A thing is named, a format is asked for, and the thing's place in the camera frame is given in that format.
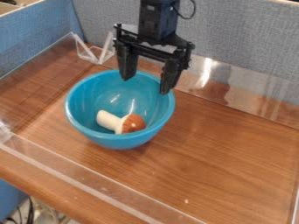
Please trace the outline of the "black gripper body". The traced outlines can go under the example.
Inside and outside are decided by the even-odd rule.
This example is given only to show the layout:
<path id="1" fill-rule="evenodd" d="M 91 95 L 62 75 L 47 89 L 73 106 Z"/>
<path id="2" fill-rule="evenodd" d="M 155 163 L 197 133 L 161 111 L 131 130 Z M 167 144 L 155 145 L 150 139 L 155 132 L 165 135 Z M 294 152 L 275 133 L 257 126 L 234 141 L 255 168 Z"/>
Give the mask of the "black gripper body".
<path id="1" fill-rule="evenodd" d="M 123 42 L 133 46 L 138 56 L 145 56 L 162 62 L 179 60 L 181 67 L 183 69 L 190 68 L 195 44 L 179 37 L 177 33 L 170 34 L 162 40 L 157 40 L 142 35 L 137 25 L 117 23 L 114 24 L 114 28 L 117 29 L 115 48 L 118 42 Z"/>

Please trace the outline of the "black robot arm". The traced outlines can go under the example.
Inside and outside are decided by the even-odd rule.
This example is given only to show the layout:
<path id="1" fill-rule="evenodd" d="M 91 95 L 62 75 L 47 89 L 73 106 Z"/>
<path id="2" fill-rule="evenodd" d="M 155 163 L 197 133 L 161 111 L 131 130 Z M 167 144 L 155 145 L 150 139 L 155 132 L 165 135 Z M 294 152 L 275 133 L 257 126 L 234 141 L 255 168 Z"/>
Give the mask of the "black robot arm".
<path id="1" fill-rule="evenodd" d="M 117 23 L 114 47 L 121 76 L 125 81 L 137 75 L 141 56 L 165 63 L 161 94 L 167 95 L 177 86 L 183 70 L 191 65 L 195 44 L 177 34 L 181 0 L 141 0 L 138 26 Z"/>

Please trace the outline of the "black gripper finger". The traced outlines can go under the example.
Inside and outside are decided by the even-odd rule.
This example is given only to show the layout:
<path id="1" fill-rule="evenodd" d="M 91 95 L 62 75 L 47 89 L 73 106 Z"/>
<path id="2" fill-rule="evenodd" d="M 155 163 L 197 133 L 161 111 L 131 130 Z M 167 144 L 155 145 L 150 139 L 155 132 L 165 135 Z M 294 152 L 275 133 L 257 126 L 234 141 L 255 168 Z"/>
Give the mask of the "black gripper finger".
<path id="1" fill-rule="evenodd" d="M 138 54 L 131 45 L 117 43 L 117 60 L 122 79 L 127 81 L 137 75 Z"/>
<path id="2" fill-rule="evenodd" d="M 167 60 L 163 66 L 162 81 L 161 81 L 161 94 L 167 95 L 178 84 L 183 69 L 177 60 Z"/>

